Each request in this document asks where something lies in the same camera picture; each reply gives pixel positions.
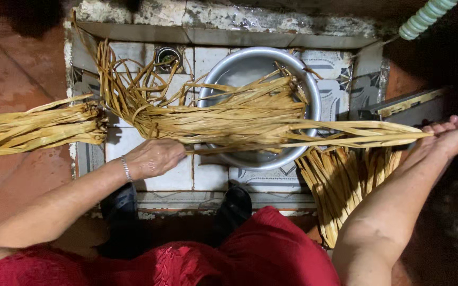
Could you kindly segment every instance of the wet hand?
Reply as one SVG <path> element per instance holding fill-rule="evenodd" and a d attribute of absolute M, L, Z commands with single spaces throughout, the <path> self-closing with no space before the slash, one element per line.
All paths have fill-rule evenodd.
<path fill-rule="evenodd" d="M 185 157 L 185 147 L 172 139 L 146 140 L 125 155 L 133 180 L 165 174 Z"/>
<path fill-rule="evenodd" d="M 450 121 L 423 127 L 423 132 L 434 136 L 420 140 L 421 145 L 431 145 L 434 150 L 441 151 L 449 158 L 458 155 L 458 116 L 450 116 Z"/>

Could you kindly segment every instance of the chain bracelet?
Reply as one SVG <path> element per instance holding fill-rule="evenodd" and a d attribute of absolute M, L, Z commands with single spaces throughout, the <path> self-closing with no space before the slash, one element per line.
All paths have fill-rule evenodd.
<path fill-rule="evenodd" d="M 130 175 L 130 170 L 128 169 L 127 160 L 125 160 L 125 156 L 122 155 L 121 162 L 123 163 L 123 169 L 125 170 L 125 175 L 127 176 L 127 182 L 133 182 L 132 176 Z"/>

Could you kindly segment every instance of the metal bowl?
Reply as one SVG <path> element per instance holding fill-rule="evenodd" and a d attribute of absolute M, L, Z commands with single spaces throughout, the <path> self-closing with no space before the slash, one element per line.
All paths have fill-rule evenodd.
<path fill-rule="evenodd" d="M 319 120 L 321 118 L 321 95 L 318 85 L 312 74 L 303 70 L 305 64 L 289 53 L 270 47 L 252 47 L 239 50 L 222 59 L 206 76 L 204 83 L 219 83 L 230 86 L 243 86 L 276 70 L 275 61 L 287 67 L 297 76 L 305 94 L 309 99 L 309 106 L 305 118 Z M 201 88 L 199 97 L 207 97 L 221 93 L 212 88 Z M 199 107 L 212 106 L 226 96 L 200 100 Z M 315 136 L 316 129 L 303 130 L 309 136 Z M 210 148 L 217 145 L 208 144 Z M 218 156 L 226 163 L 250 171 L 267 171 L 282 167 L 297 159 L 305 150 L 304 147 L 284 148 L 282 153 L 275 154 L 266 151 L 244 151 L 221 153 Z"/>

